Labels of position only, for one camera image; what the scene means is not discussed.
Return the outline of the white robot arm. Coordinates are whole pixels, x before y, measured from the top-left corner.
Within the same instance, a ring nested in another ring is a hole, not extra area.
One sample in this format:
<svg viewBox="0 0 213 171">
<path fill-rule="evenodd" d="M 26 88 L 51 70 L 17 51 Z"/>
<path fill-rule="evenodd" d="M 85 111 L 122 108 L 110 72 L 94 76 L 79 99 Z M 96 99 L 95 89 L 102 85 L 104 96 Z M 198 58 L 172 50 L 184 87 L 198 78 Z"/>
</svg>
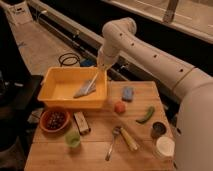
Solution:
<svg viewBox="0 0 213 171">
<path fill-rule="evenodd" d="M 135 36 L 127 17 L 104 24 L 98 66 L 117 62 L 121 51 L 133 57 L 180 100 L 175 138 L 176 171 L 213 171 L 213 77 Z"/>
</svg>

